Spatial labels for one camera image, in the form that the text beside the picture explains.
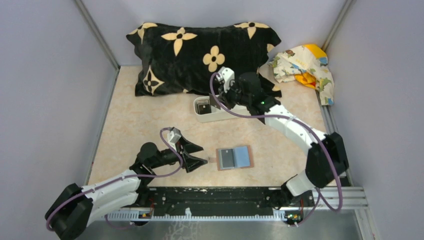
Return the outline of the dark card sleeve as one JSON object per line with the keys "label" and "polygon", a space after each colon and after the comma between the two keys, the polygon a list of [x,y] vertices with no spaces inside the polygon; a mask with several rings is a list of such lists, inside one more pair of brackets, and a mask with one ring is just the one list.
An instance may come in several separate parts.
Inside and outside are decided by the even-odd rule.
{"label": "dark card sleeve", "polygon": [[216,95],[209,94],[209,103],[212,107],[221,110],[221,103]]}

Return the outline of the brown leather card holder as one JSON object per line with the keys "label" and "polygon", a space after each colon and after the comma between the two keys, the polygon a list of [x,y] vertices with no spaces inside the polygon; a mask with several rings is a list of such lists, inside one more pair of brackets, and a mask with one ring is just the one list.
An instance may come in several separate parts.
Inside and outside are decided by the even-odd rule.
{"label": "brown leather card holder", "polygon": [[[233,149],[235,167],[222,168],[220,160],[220,150]],[[219,171],[234,170],[234,169],[247,169],[254,167],[254,159],[252,149],[249,145],[236,146],[231,148],[218,148],[216,149],[216,163]]]}

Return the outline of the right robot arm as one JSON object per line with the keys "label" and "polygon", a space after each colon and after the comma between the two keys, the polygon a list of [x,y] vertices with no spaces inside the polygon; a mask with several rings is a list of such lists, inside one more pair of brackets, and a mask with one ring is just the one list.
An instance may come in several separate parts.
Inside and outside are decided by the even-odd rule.
{"label": "right robot arm", "polygon": [[247,118],[258,119],[293,141],[306,155],[305,169],[281,186],[281,199],[287,206],[295,206],[302,194],[324,188],[332,181],[341,186],[339,176],[349,168],[343,138],[337,132],[325,133],[313,128],[290,113],[280,101],[266,93],[254,72],[239,77],[232,69],[222,67],[214,73],[210,84],[219,86],[215,100],[231,115],[235,106],[247,109]]}

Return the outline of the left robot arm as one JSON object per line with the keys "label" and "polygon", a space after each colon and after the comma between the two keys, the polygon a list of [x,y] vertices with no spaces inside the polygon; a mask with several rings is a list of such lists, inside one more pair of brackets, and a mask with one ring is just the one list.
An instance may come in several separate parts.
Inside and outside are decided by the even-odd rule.
{"label": "left robot arm", "polygon": [[61,240],[74,240],[94,221],[122,207],[149,203],[148,184],[159,175],[155,168],[179,164],[174,173],[184,169],[190,173],[207,164],[207,160],[193,156],[203,147],[188,141],[176,128],[171,128],[164,150],[153,142],[144,143],[134,164],[122,173],[99,183],[65,187],[46,212],[46,228]]}

